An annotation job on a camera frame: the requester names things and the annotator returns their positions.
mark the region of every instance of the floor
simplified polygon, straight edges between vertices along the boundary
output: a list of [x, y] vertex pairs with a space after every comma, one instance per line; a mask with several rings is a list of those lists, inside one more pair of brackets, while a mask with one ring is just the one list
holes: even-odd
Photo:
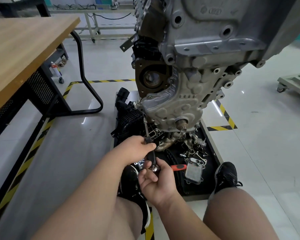
[[[134, 78], [132, 51], [123, 53], [121, 43], [83, 41], [88, 80]], [[61, 93], [70, 82], [80, 80], [76, 44], [68, 39], [64, 45], [70, 59], [61, 70], [65, 83], [57, 83]], [[278, 77], [294, 73], [300, 73], [300, 49], [293, 46], [260, 69], [247, 65], [220, 100], [238, 128], [212, 131], [211, 136], [222, 159], [236, 165], [243, 189], [259, 203], [280, 239], [296, 240], [300, 239], [300, 96], [276, 91]], [[96, 115], [55, 120], [0, 221], [0, 239], [29, 239], [110, 150], [115, 94], [121, 87], [136, 90], [136, 85], [126, 81], [92, 86], [103, 99], [104, 109]], [[75, 84], [66, 100], [72, 109], [99, 106], [82, 84]], [[0, 136], [0, 182], [39, 118], [39, 112], [27, 103]], [[202, 118], [207, 126], [227, 125], [213, 103]], [[206, 201], [189, 205], [203, 217]], [[153, 218], [155, 239], [168, 239], [155, 209]]]

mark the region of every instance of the spray can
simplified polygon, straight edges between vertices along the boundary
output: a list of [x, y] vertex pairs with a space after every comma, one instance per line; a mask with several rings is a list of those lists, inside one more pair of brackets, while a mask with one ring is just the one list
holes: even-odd
[[62, 76], [62, 74], [61, 74], [61, 72], [60, 72], [58, 66], [56, 65], [56, 63], [51, 62], [51, 68], [52, 68], [53, 72], [55, 73], [55, 75], [56, 75], [57, 77], [61, 77], [61, 76]]

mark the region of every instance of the black shoe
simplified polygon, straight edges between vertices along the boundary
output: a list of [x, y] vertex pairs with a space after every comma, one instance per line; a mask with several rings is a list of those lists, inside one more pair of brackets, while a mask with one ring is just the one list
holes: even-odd
[[132, 201], [141, 208], [143, 214], [141, 234], [145, 233], [145, 228], [150, 224], [150, 209], [141, 193], [138, 171], [134, 166], [128, 165], [124, 168], [117, 196]]
[[237, 170], [232, 162], [226, 161], [222, 163], [214, 174], [216, 180], [216, 187], [211, 193], [209, 200], [218, 193], [220, 190], [225, 188], [236, 188], [238, 186], [243, 186], [241, 182], [238, 182]]

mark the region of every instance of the metal engine cover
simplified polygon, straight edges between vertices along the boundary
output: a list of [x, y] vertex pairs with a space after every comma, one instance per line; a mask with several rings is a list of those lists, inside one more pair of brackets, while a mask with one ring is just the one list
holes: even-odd
[[190, 132], [245, 65], [261, 68], [295, 40], [300, 0], [136, 0], [136, 17], [137, 34], [173, 67], [169, 87], [143, 94], [142, 109], [165, 132], [180, 119]]

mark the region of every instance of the curved metal table leg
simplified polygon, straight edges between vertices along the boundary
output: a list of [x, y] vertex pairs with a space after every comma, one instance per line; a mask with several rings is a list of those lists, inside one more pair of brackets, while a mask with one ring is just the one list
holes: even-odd
[[98, 113], [103, 109], [103, 101], [100, 98], [100, 96], [96, 93], [96, 91], [92, 88], [91, 84], [87, 81], [87, 79], [84, 76], [84, 55], [82, 51], [82, 43], [79, 35], [75, 32], [72, 31], [71, 35], [75, 39], [78, 45], [78, 55], [79, 55], [79, 67], [80, 67], [80, 77], [84, 85], [89, 89], [89, 91], [92, 93], [92, 95], [96, 98], [96, 100], [99, 102], [100, 107], [96, 109], [85, 109], [85, 110], [75, 110], [71, 111], [70, 114], [64, 114], [65, 116], [68, 115], [83, 115], [83, 114], [94, 114]]

